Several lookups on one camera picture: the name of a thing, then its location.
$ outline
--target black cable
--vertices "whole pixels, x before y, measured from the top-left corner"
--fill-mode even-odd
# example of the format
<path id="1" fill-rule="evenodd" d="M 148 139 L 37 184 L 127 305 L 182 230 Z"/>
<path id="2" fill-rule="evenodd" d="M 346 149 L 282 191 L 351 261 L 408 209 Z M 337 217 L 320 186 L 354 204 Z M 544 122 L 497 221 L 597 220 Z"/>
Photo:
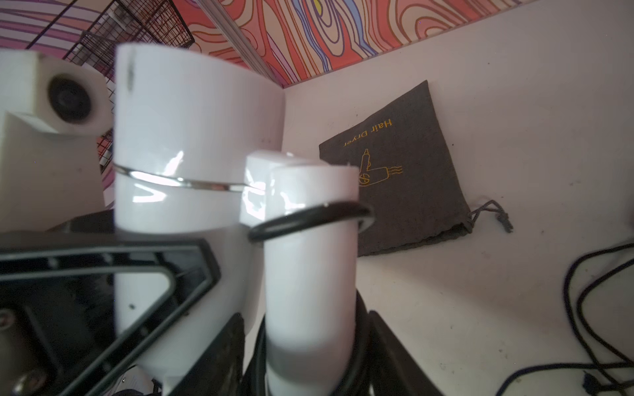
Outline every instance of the black cable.
<path id="1" fill-rule="evenodd" d="M 251 379 L 251 395 L 266 396 L 266 318 L 262 318 L 260 328 L 257 331 L 256 345 L 254 347 L 251 362 L 254 363 Z"/>
<path id="2" fill-rule="evenodd" d="M 627 356 L 625 356 L 623 353 L 621 353 L 612 345 L 610 345 L 601 337 L 599 337 L 599 335 L 597 335 L 596 332 L 592 331 L 592 328 L 590 327 L 590 325 L 587 323 L 587 321 L 585 321 L 585 318 L 583 318 L 583 321 L 582 321 L 583 327 L 585 329 L 589 329 L 589 332 L 594 337 L 594 339 L 599 341 L 601 345 L 608 348 L 611 352 L 616 351 L 617 353 L 615 354 L 624 360 L 623 362 L 600 363 L 598 359 L 596 358 L 595 354 L 593 353 L 592 349 L 590 348 L 590 346 L 587 344 L 587 342 L 585 342 L 585 340 L 583 339 L 583 336 L 579 332 L 579 328 L 577 327 L 576 321 L 574 320 L 573 307 L 572 307 L 572 303 L 570 299 L 570 284 L 571 284 L 572 278 L 577 268 L 584 261 L 592 259 L 593 257 L 599 256 L 599 255 L 620 252 L 621 250 L 630 249 L 630 248 L 634 248 L 634 243 L 628 243 L 621 246 L 615 246 L 614 248 L 608 248 L 604 250 L 599 250 L 597 252 L 588 253 L 586 255 L 581 256 L 577 260 L 575 260 L 575 262 L 573 262 L 573 264 L 570 266 L 570 268 L 566 272 L 566 278 L 564 279 L 564 287 L 563 287 L 564 307 L 566 309 L 566 317 L 568 318 L 568 323 L 570 324 L 570 327 L 575 335 L 575 338 L 577 339 L 577 341 L 579 341 L 581 346 L 585 349 L 586 353 L 592 360 L 592 363 L 553 363 L 553 364 L 543 364 L 539 366 L 533 366 L 533 367 L 520 369 L 514 372 L 513 374 L 511 374 L 502 383 L 500 389 L 498 389 L 498 391 L 495 393 L 496 396 L 503 395 L 504 392 L 506 392 L 506 389 L 508 388 L 508 386 L 521 376 L 531 374 L 531 373 L 536 373 L 539 371 L 548 371 L 548 370 L 555 370 L 555 369 L 596 369 L 598 370 L 605 378 L 607 378 L 611 382 L 611 384 L 602 385 L 598 382 L 598 380 L 596 380 L 596 378 L 594 378 L 593 376 L 589 374 L 586 374 L 586 378 L 584 380 L 584 389 L 586 389 L 586 391 L 590 395 L 596 395 L 599 392 L 606 392 L 608 390 L 617 390 L 622 395 L 625 395 L 624 389 L 630 386 L 634 386 L 634 381 L 625 381 L 623 383 L 618 383 L 612 376 L 610 376 L 605 371 L 605 370 L 616 369 L 616 368 L 632 368 L 634 367 L 634 362 L 632 362 L 629 358 L 627 358 Z M 621 272 L 622 270 L 626 269 L 627 267 L 633 264 L 634 264 L 634 260 L 628 261 L 627 263 L 622 264 L 619 267 L 608 272 L 607 274 L 603 275 L 601 278 L 598 278 L 596 281 L 590 284 L 590 286 L 585 288 L 581 293 L 579 301 L 577 302 L 577 313 L 581 312 L 580 317 L 583 317 L 583 309 L 581 304 L 583 303 L 583 300 L 585 300 L 585 298 L 588 296 L 588 294 L 592 290 L 594 290 L 598 285 L 603 283 L 605 280 L 609 279 L 611 276 Z"/>
<path id="3" fill-rule="evenodd" d="M 600 362 L 598 361 L 596 355 L 588 345 L 588 343 L 583 339 L 579 328 L 577 327 L 577 322 L 574 320 L 573 314 L 573 305 L 570 299 L 570 284 L 573 280 L 574 273 L 577 271 L 577 268 L 586 260 L 592 259 L 596 256 L 600 256 L 608 253 L 620 252 L 621 250 L 634 248 L 634 243 L 628 243 L 626 245 L 615 246 L 614 248 L 603 249 L 597 252 L 588 253 L 586 255 L 578 258 L 568 269 L 566 273 L 566 278 L 564 279 L 564 308 L 566 309 L 566 317 L 568 318 L 568 323 L 573 331 L 574 337 L 579 341 L 581 347 L 586 351 L 590 360 L 597 366 L 597 370 L 603 375 L 608 381 L 610 381 L 613 385 L 616 385 L 618 381 L 614 379 L 610 374 L 605 371 L 604 368 L 600 367 Z M 621 395 L 626 396 L 624 391 L 620 391 Z"/>
<path id="4" fill-rule="evenodd" d="M 577 299 L 576 310 L 577 310 L 577 316 L 579 317 L 579 322 L 581 322 L 581 325 L 583 326 L 583 328 L 590 334 L 590 336 L 592 336 L 592 338 L 594 338 L 597 342 L 599 342 L 603 347 L 605 347 L 607 350 L 612 352 L 614 355 L 620 357 L 624 362 L 628 362 L 628 363 L 634 364 L 634 361 L 632 361 L 629 357 L 625 356 L 621 351 L 619 351 L 618 349 L 614 348 L 607 341 L 605 341 L 598 334 L 596 334 L 596 332 L 588 324 L 588 321 L 586 320 L 586 317 L 583 314 L 583 302 L 585 301 L 585 299 L 588 296 L 588 294 L 590 294 L 590 292 L 592 290 L 594 290 L 598 285 L 600 285 L 603 282 L 607 281 L 610 277 L 618 274 L 619 272 L 623 271 L 624 269 L 626 269 L 628 267 L 631 267 L 632 265 L 634 265 L 634 259 L 628 261 L 625 264 L 619 265 L 615 269 L 611 270 L 607 274 L 603 275 L 602 277 L 600 277 L 600 278 L 596 279 L 594 282 L 592 282 L 587 288 L 585 288 L 581 292 L 581 295 Z"/>
<path id="5" fill-rule="evenodd" d="M 370 383 L 370 317 L 359 291 L 356 293 L 356 312 L 354 315 L 354 344 L 348 367 L 330 396 L 367 395 Z"/>
<path id="6" fill-rule="evenodd" d="M 604 369 L 625 369 L 632 368 L 634 364 L 625 363 L 625 362 L 615 362 L 615 363 L 602 363 Z M 593 363 L 551 363 L 551 364 L 540 364 L 539 366 L 531 366 L 525 367 L 523 369 L 517 370 L 502 383 L 500 389 L 495 392 L 495 396 L 502 396 L 504 392 L 506 392 L 507 388 L 513 381 L 517 378 L 537 373 L 539 371 L 549 371 L 549 370 L 559 370 L 559 369 L 579 369 L 579 370 L 594 370 L 597 368 L 596 364 Z"/>

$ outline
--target screw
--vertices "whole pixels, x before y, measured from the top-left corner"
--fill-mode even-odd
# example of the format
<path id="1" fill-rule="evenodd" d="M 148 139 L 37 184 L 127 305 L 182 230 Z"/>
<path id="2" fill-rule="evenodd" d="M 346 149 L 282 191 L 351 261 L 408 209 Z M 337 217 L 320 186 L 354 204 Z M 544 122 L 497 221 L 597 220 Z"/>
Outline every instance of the screw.
<path id="1" fill-rule="evenodd" d="M 57 257 L 49 257 L 47 261 L 50 269 L 57 269 L 60 267 L 60 259 Z"/>
<path id="2" fill-rule="evenodd" d="M 115 262 L 114 257 L 112 257 L 110 253 L 102 253 L 101 257 L 103 258 L 103 261 L 105 261 L 107 264 L 112 265 L 112 263 Z"/>
<path id="3" fill-rule="evenodd" d="M 0 331 L 7 330 L 15 323 L 15 314 L 8 308 L 0 309 Z"/>
<path id="4" fill-rule="evenodd" d="M 31 396 L 46 383 L 46 372 L 40 368 L 33 369 L 21 376 L 13 386 L 13 395 Z"/>

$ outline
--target white cylinder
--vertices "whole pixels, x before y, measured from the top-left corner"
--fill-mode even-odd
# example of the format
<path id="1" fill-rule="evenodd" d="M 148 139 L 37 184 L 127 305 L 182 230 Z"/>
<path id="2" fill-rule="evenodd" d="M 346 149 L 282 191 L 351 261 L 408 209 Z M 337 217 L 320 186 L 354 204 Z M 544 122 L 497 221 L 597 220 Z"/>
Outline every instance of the white cylinder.
<path id="1" fill-rule="evenodd" d="M 117 165 L 145 174 L 241 184 L 246 157 L 279 150 L 284 93 L 273 82 L 230 63 L 182 49 L 117 46 L 115 150 Z M 218 262 L 219 282 L 137 361 L 176 386 L 236 312 L 253 321 L 261 263 L 238 223 L 240 193 L 164 186 L 117 174 L 115 223 L 133 233 L 205 238 Z M 130 304 L 156 298 L 159 284 L 133 279 L 143 295 L 115 278 L 115 320 L 121 331 L 142 314 Z"/>
<path id="2" fill-rule="evenodd" d="M 266 218 L 357 201 L 358 169 L 282 167 L 271 172 Z M 354 343 L 358 223 L 335 222 L 264 242 L 266 358 L 273 396 L 325 396 Z"/>

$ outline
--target wire mesh basket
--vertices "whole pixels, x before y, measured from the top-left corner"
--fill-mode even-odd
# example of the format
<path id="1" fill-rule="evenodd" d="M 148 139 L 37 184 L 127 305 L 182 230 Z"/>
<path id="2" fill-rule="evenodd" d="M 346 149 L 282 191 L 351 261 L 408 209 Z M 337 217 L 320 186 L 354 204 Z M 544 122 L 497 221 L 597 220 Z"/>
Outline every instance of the wire mesh basket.
<path id="1" fill-rule="evenodd" d="M 77 0 L 54 18 L 27 46 L 31 48 L 46 35 Z M 113 0 L 99 17 L 84 30 L 80 39 L 66 52 L 63 59 L 90 67 L 103 74 L 110 91 L 110 103 L 115 101 L 115 46 L 120 42 L 148 42 L 188 48 L 194 38 L 172 0 Z M 112 130 L 97 139 L 99 164 L 103 171 L 112 159 Z"/>

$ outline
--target white camera housing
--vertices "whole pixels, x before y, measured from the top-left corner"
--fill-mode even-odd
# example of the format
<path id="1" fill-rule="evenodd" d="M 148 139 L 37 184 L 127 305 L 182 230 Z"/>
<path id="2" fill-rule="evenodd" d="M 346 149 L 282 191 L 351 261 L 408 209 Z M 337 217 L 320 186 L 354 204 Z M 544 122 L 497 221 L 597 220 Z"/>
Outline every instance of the white camera housing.
<path id="1" fill-rule="evenodd" d="M 0 50 L 0 232 L 43 231 L 104 209 L 96 137 L 112 128 L 104 77 L 35 51 Z M 79 122 L 49 99 L 55 77 L 90 99 Z"/>

